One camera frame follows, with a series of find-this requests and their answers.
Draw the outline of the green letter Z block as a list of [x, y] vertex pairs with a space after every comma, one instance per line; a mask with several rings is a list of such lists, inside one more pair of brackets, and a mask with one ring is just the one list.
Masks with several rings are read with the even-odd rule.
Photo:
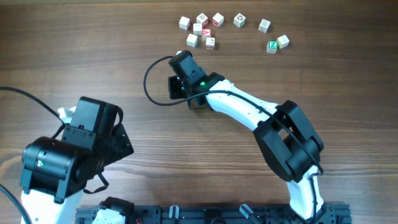
[[278, 49], [277, 41], [274, 41], [274, 40], [268, 41], [267, 50], [266, 50], [267, 53], [275, 54], [277, 52], [277, 49]]

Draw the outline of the white block plain picture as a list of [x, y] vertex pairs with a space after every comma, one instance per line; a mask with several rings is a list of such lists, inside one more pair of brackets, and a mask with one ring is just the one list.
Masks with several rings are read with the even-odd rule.
[[268, 31], [270, 25], [271, 25], [271, 22], [270, 22], [270, 21], [268, 21], [268, 20], [266, 20], [266, 19], [262, 19], [262, 21], [261, 21], [260, 24], [259, 24], [258, 30], [259, 30], [260, 32], [266, 33], [266, 32]]

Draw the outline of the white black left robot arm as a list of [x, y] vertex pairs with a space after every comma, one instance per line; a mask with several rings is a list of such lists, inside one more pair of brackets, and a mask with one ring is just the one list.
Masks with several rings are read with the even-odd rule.
[[122, 124], [120, 107], [82, 96], [70, 111], [59, 109], [62, 126], [52, 137], [40, 137], [22, 153], [22, 223], [70, 223], [89, 180], [134, 150]]

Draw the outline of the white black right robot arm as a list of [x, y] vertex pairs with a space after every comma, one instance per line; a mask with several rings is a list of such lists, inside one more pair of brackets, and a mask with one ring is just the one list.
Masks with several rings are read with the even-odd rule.
[[315, 223], [323, 205], [317, 182], [323, 175], [323, 142], [301, 108], [290, 100], [281, 105], [260, 100], [218, 73], [206, 74], [187, 50], [174, 55], [169, 65], [175, 72], [169, 78], [170, 98], [194, 101], [249, 128], [267, 165], [286, 181], [291, 209]]

